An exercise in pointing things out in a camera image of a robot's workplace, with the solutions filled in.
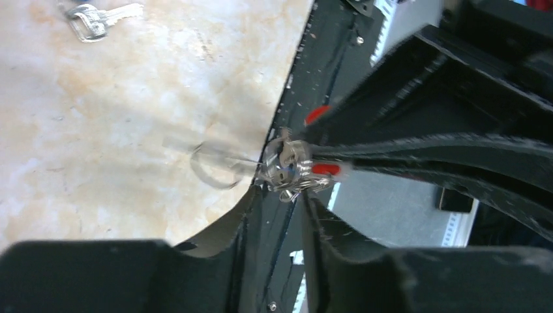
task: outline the marble surface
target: marble surface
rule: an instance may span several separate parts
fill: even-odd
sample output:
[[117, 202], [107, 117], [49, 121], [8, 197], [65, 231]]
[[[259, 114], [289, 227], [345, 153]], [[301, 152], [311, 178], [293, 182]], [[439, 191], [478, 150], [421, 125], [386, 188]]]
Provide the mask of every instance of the marble surface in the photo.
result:
[[[125, 1], [96, 1], [110, 9]], [[0, 249], [26, 239], [176, 244], [248, 186], [215, 190], [166, 136], [257, 158], [311, 0], [145, 0], [84, 44], [56, 1], [0, 7]]]

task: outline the key ring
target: key ring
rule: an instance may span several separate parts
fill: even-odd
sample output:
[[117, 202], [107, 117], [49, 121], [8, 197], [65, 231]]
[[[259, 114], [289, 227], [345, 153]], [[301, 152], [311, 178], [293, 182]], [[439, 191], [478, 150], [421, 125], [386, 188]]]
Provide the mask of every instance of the key ring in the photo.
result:
[[[206, 161], [202, 162], [202, 156], [208, 157], [208, 161], [209, 157], [214, 157], [214, 159], [211, 160], [211, 164], [206, 165], [211, 165], [223, 170], [233, 172], [233, 181], [230, 183], [225, 183], [209, 175], [202, 168], [202, 164], [206, 163]], [[215, 145], [215, 143], [211, 142], [202, 142], [201, 144], [195, 146], [190, 158], [190, 167], [192, 168], [192, 171], [196, 174], [196, 176], [198, 176], [201, 181], [208, 184], [209, 186], [222, 190], [232, 189], [236, 187], [242, 181], [242, 179], [244, 179], [244, 176], [248, 172], [255, 175], [257, 165], [257, 162], [242, 158], [238, 155], [233, 155], [228, 151], [219, 149]]]

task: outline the metal ring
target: metal ring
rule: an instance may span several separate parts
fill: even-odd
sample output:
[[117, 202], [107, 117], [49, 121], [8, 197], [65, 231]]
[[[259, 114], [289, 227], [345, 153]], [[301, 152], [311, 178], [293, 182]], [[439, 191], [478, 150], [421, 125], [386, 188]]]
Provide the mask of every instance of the metal ring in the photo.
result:
[[283, 190], [278, 195], [278, 199], [280, 200], [280, 202], [288, 203], [288, 202], [293, 202], [294, 200], [296, 200], [296, 198], [299, 195], [300, 195], [299, 192], [293, 192], [291, 190]]
[[217, 188], [217, 189], [227, 190], [227, 189], [232, 189], [232, 188], [236, 187], [236, 185], [238, 185], [242, 181], [242, 179], [244, 178], [244, 174], [246, 172], [245, 167], [240, 163], [236, 163], [232, 166], [228, 166], [228, 170], [234, 172], [234, 181], [231, 182], [231, 183], [225, 183], [225, 182], [219, 181], [219, 180], [211, 177], [202, 168], [202, 162], [200, 161], [200, 157], [199, 157], [199, 154], [200, 154], [200, 151], [201, 151], [202, 147], [205, 147], [204, 143], [201, 143], [201, 144], [197, 145], [194, 148], [194, 151], [192, 152], [192, 156], [190, 158], [190, 167], [192, 168], [192, 171], [196, 174], [196, 176], [198, 176], [200, 181], [203, 181], [205, 184], [208, 184], [209, 186], [211, 186], [213, 188]]

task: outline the silver key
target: silver key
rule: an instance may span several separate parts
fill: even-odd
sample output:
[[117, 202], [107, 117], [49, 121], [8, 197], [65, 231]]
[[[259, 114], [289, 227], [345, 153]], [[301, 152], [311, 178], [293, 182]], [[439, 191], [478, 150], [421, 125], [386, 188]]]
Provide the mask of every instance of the silver key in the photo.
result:
[[[65, 14], [82, 42], [96, 42], [105, 38], [108, 35], [108, 28], [115, 25], [120, 19], [141, 16], [142, 13], [143, 5], [133, 3], [113, 10], [98, 10], [93, 5], [84, 4]], [[76, 22], [79, 19], [83, 22], [85, 29], [82, 29]]]
[[132, 3], [113, 10], [100, 10], [98, 13], [100, 16], [103, 15], [103, 20], [108, 26], [113, 26], [122, 18], [135, 18], [141, 16], [143, 7], [144, 6], [139, 3]]

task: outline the gray floor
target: gray floor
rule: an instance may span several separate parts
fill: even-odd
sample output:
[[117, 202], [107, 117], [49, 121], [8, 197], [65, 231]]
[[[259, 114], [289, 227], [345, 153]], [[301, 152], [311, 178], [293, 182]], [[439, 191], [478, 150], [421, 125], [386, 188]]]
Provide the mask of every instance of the gray floor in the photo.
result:
[[451, 214], [436, 209], [436, 194], [427, 183], [358, 172], [341, 184], [333, 211], [385, 246], [441, 246]]

